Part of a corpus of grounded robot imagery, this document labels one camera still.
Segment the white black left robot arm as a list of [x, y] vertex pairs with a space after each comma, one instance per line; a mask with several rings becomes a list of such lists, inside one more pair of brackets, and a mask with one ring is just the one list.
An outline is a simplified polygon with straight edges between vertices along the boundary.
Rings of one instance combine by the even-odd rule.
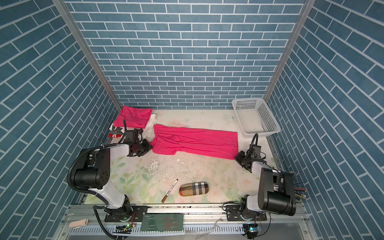
[[111, 161], [121, 157], [141, 157], [152, 149], [143, 138], [144, 130], [128, 130], [124, 126], [124, 131], [117, 143], [82, 149], [67, 175], [71, 189], [103, 201], [104, 206], [95, 209], [103, 209], [107, 213], [106, 221], [110, 222], [128, 222], [134, 214], [129, 198], [111, 182]]

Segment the aluminium right corner post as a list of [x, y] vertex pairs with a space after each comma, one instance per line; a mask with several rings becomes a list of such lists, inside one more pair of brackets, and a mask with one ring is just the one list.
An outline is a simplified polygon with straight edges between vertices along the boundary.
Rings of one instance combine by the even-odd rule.
[[273, 90], [275, 86], [277, 85], [279, 81], [279, 77], [282, 74], [282, 71], [288, 61], [288, 58], [295, 46], [295, 43], [297, 42], [297, 39], [299, 38], [299, 35], [304, 27], [304, 24], [309, 17], [309, 14], [315, 4], [315, 0], [307, 0], [305, 1], [303, 8], [301, 9], [301, 12], [299, 14], [298, 20], [294, 25], [294, 28], [292, 30], [291, 36], [287, 41], [287, 45], [281, 55], [281, 58], [279, 60], [279, 63], [275, 69], [275, 72], [273, 76], [271, 77], [271, 81], [266, 89], [266, 92], [263, 96], [263, 99], [267, 102], [269, 98], [271, 97]]

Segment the pink eraser block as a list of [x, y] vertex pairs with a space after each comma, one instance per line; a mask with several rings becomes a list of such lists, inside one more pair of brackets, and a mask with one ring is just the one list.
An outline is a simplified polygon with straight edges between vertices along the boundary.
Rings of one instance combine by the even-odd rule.
[[70, 228], [77, 229], [88, 225], [88, 219], [73, 221], [69, 224]]

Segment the white perforated plastic basket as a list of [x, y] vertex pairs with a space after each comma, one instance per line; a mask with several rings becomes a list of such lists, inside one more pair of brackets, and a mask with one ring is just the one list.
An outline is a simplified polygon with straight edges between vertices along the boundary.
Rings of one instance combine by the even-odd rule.
[[281, 131], [279, 123], [264, 99], [235, 99], [232, 100], [232, 106], [245, 138], [252, 138], [255, 134], [268, 137]]

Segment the aluminium corner post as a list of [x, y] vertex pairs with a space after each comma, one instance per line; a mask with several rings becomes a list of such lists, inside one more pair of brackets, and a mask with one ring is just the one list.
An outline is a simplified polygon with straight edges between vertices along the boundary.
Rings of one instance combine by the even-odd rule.
[[98, 61], [96, 60], [92, 50], [90, 49], [87, 41], [85, 40], [83, 34], [81, 33], [81, 30], [79, 29], [75, 19], [73, 18], [72, 14], [70, 13], [65, 1], [63, 0], [52, 0], [54, 6], [58, 10], [59, 14], [63, 18], [64, 22], [66, 23], [67, 27], [69, 28], [70, 32], [72, 33], [73, 37], [75, 38], [76, 42], [78, 43], [79, 47], [81, 48], [82, 52], [84, 53], [85, 57], [87, 58], [89, 64], [91, 65], [92, 69], [96, 73], [97, 77], [99, 78], [99, 81], [105, 88], [107, 94], [109, 95], [110, 99], [114, 103], [115, 107], [118, 111], [122, 109], [122, 106], [120, 102], [118, 101], [110, 83], [108, 82], [104, 72], [102, 71]]
[[282, 74], [282, 71], [288, 61], [288, 58], [295, 46], [295, 43], [297, 42], [297, 39], [299, 38], [299, 35], [304, 27], [304, 24], [309, 17], [309, 14], [315, 4], [315, 0], [307, 0], [305, 1], [303, 8], [301, 9], [301, 12], [299, 14], [298, 20], [294, 25], [294, 28], [292, 30], [291, 36], [287, 41], [287, 45], [281, 55], [281, 58], [279, 60], [279, 63], [275, 69], [275, 72], [273, 76], [271, 77], [271, 81], [266, 89], [266, 92], [263, 96], [263, 99], [267, 102], [269, 98], [271, 97], [273, 90], [275, 86], [277, 85], [279, 81], [279, 77]]

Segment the plaid beige glasses case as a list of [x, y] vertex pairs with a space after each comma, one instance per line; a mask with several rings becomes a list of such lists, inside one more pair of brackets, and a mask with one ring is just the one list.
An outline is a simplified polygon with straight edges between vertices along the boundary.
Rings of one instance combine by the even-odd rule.
[[203, 195], [209, 192], [209, 185], [206, 182], [196, 182], [184, 184], [179, 188], [179, 193], [182, 197], [190, 197]]

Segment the magenta t shirt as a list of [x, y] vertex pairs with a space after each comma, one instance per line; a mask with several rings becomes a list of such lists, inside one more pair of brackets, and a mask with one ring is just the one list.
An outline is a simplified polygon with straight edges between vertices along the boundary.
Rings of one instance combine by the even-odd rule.
[[177, 152], [234, 160], [239, 152], [238, 133], [156, 124], [153, 152], [175, 155]]
[[144, 129], [152, 115], [152, 109], [137, 109], [124, 106], [113, 122], [115, 127], [123, 127], [126, 122], [126, 127]]

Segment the aluminium left corner post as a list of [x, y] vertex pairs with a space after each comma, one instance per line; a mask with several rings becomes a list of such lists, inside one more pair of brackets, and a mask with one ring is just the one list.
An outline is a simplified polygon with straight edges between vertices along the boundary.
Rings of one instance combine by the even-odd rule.
[[79, 29], [75, 19], [73, 18], [72, 14], [70, 13], [65, 1], [63, 0], [52, 0], [54, 6], [58, 10], [59, 14], [63, 18], [64, 22], [66, 23], [67, 27], [69, 28], [70, 32], [72, 33], [73, 37], [75, 38], [76, 42], [78, 43], [79, 47], [81, 48], [82, 52], [84, 53], [85, 57], [87, 58], [89, 64], [91, 65], [92, 69], [96, 73], [97, 77], [99, 78], [99, 81], [105, 88], [107, 94], [109, 95], [110, 99], [114, 103], [115, 107], [118, 111], [122, 109], [122, 106], [120, 102], [118, 101], [110, 83], [108, 82], [104, 72], [102, 71], [98, 61], [96, 60], [92, 50], [90, 49], [87, 41], [85, 40], [83, 34], [81, 33], [81, 30]]

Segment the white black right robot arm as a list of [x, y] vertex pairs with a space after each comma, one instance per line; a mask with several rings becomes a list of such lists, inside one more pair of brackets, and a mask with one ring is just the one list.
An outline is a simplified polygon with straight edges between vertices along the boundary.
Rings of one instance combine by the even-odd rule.
[[235, 157], [243, 169], [259, 178], [258, 192], [245, 195], [240, 203], [223, 204], [228, 221], [253, 221], [266, 212], [286, 216], [296, 213], [293, 174], [269, 166], [266, 154], [262, 153], [258, 145], [258, 139], [259, 135], [255, 134], [249, 149], [246, 152], [240, 151]]

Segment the brown handled marker pen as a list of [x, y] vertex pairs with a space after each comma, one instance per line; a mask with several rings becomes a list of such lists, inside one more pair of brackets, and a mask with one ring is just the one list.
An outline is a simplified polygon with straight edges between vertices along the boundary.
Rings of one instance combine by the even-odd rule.
[[163, 197], [163, 199], [162, 199], [162, 203], [164, 203], [165, 201], [166, 201], [166, 199], [167, 199], [167, 197], [169, 196], [169, 194], [171, 193], [171, 191], [173, 190], [173, 188], [176, 186], [176, 184], [178, 183], [178, 180], [179, 179], [176, 179], [175, 181], [174, 181], [174, 183], [172, 184], [172, 186], [170, 187], [170, 189], [167, 191], [167, 193], [165, 194], [165, 196]]

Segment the coloured pencils bundle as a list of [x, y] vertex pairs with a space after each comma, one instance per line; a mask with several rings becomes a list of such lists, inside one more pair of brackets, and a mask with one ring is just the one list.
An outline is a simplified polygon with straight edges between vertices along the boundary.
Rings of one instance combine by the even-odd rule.
[[307, 198], [306, 196], [307, 188], [301, 187], [300, 184], [302, 183], [303, 182], [294, 182], [295, 198], [299, 202]]

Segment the aluminium front rail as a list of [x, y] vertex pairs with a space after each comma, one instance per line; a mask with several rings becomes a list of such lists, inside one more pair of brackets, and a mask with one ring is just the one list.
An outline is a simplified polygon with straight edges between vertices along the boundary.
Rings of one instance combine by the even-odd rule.
[[119, 223], [104, 223], [107, 231], [126, 240], [245, 240], [252, 230], [257, 230], [258, 240], [315, 240], [315, 230], [304, 205], [297, 204], [292, 217], [260, 214], [244, 221], [233, 212], [224, 211], [222, 204], [144, 204], [138, 206], [142, 215], [177, 214], [183, 216], [183, 229], [164, 232], [142, 231], [139, 217], [132, 222], [127, 234], [117, 228]]

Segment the folded magenta t shirt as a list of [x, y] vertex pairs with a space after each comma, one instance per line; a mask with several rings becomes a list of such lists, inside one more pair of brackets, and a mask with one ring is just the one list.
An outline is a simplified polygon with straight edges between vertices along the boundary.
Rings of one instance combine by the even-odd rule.
[[123, 127], [126, 122], [126, 127], [144, 129], [152, 115], [152, 109], [137, 109], [124, 106], [113, 122], [115, 127]]

